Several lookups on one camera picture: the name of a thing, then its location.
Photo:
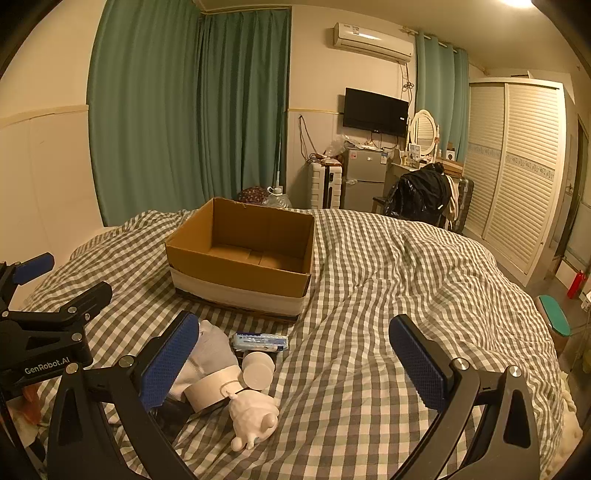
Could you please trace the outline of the red fire extinguisher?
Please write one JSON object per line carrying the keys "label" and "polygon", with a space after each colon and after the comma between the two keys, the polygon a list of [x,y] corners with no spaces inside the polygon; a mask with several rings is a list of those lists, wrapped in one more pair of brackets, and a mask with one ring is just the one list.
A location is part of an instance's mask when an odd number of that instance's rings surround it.
{"label": "red fire extinguisher", "polygon": [[570,285],[570,287],[567,291],[567,297],[569,299],[578,298],[583,287],[584,287],[586,280],[587,280],[587,275],[583,271],[579,271],[575,275],[575,277],[572,281],[572,284]]}

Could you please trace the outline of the small green curtain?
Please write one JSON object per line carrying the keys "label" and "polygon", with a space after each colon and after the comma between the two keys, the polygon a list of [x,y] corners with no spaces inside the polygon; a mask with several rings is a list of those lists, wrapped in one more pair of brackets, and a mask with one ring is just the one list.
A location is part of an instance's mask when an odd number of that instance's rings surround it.
{"label": "small green curtain", "polygon": [[464,162],[468,151],[469,57],[434,34],[419,32],[415,37],[417,55],[416,110],[427,110],[440,127],[440,148],[449,144],[455,158]]}

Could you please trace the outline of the black wall television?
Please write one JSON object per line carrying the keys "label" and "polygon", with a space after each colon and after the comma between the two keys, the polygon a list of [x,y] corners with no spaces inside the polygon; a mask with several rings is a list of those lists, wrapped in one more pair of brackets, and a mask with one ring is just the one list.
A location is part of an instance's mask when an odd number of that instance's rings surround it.
{"label": "black wall television", "polygon": [[403,137],[407,134],[409,103],[369,91],[346,88],[342,126]]}

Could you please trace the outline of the oval white vanity mirror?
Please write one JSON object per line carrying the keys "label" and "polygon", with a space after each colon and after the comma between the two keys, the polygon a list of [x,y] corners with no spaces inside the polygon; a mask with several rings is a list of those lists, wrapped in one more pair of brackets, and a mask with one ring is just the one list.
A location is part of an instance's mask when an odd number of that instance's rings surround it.
{"label": "oval white vanity mirror", "polygon": [[426,109],[419,110],[413,117],[407,136],[409,151],[425,157],[436,153],[439,143],[439,126],[433,115]]}

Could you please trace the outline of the large green curtain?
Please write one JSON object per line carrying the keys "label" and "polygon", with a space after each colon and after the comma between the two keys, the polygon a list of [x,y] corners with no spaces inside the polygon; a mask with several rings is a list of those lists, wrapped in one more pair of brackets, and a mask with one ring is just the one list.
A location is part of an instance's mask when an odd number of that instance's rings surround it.
{"label": "large green curtain", "polygon": [[290,8],[109,1],[87,85],[103,221],[286,179]]}

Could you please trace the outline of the white bear plush toy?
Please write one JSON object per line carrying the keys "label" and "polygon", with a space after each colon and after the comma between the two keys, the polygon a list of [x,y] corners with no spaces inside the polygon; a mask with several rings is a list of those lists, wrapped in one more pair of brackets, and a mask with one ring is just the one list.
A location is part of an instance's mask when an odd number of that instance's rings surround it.
{"label": "white bear plush toy", "polygon": [[228,412],[235,437],[233,451],[252,450],[276,431],[279,425],[280,401],[254,390],[229,395]]}

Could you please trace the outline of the green stool seat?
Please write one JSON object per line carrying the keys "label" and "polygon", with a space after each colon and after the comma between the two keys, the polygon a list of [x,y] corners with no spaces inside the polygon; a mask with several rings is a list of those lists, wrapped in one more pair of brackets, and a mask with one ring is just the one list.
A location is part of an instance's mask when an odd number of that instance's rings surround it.
{"label": "green stool seat", "polygon": [[540,295],[538,302],[552,329],[563,337],[569,337],[571,335],[570,324],[559,303],[549,295]]}

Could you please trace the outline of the white louvered wardrobe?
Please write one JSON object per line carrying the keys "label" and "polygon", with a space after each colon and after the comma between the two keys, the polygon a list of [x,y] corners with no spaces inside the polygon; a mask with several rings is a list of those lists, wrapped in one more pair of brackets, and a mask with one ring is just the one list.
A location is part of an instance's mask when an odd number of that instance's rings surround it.
{"label": "white louvered wardrobe", "polygon": [[577,116],[563,84],[488,78],[470,84],[464,176],[474,184],[464,232],[521,285],[550,269],[564,227]]}

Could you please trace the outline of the white round jar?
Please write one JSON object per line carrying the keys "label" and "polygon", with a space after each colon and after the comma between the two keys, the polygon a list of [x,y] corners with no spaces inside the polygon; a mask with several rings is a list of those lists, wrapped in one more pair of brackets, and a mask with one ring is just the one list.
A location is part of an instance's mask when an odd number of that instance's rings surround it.
{"label": "white round jar", "polygon": [[252,390],[262,391],[273,382],[274,362],[269,354],[250,352],[242,359],[242,380]]}

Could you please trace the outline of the white air conditioner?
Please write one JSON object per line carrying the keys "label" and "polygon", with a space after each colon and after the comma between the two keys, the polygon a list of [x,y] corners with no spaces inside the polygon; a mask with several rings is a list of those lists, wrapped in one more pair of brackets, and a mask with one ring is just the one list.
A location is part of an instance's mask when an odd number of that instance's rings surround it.
{"label": "white air conditioner", "polygon": [[408,40],[342,22],[335,24],[332,42],[338,48],[399,63],[409,63],[415,53],[414,44]]}

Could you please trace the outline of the wooden dressing table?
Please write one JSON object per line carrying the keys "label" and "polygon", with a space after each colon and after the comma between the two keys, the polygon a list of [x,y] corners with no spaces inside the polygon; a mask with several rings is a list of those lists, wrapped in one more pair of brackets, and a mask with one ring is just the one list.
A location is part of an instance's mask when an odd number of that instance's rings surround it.
{"label": "wooden dressing table", "polygon": [[[446,161],[439,159],[439,162],[444,166],[446,175],[452,178],[455,185],[459,185],[463,178],[464,166],[462,163]],[[390,190],[397,183],[404,174],[416,171],[416,168],[403,165],[400,161],[389,160],[386,169],[386,177],[384,182],[384,194],[389,194]]]}

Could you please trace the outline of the white suitcase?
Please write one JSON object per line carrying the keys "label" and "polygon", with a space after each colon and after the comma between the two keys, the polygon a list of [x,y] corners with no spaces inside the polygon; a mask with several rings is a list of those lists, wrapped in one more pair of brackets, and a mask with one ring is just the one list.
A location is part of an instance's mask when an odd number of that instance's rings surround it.
{"label": "white suitcase", "polygon": [[308,164],[308,203],[311,209],[339,209],[342,164],[335,159]]}

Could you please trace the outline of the black jacket on chair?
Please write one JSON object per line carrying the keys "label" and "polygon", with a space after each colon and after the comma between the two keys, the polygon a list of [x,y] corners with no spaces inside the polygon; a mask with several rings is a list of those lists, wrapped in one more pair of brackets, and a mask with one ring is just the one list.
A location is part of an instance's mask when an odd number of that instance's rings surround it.
{"label": "black jacket on chair", "polygon": [[387,196],[384,215],[443,226],[444,210],[452,197],[441,162],[402,175]]}

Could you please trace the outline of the small grey refrigerator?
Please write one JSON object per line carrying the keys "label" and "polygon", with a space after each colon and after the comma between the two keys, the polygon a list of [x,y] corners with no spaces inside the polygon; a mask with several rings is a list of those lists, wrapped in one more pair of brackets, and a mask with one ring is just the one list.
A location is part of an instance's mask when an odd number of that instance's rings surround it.
{"label": "small grey refrigerator", "polygon": [[374,198],[384,191],[388,157],[385,152],[348,149],[342,170],[341,207],[346,210],[370,212]]}

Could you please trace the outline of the clear water jug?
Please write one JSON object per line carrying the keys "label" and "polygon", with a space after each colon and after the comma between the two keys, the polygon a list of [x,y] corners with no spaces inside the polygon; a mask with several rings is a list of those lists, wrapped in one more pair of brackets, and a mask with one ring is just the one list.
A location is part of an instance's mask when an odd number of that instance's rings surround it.
{"label": "clear water jug", "polygon": [[270,186],[267,188],[269,195],[263,200],[263,205],[273,208],[290,209],[290,198],[283,192],[283,186]]}

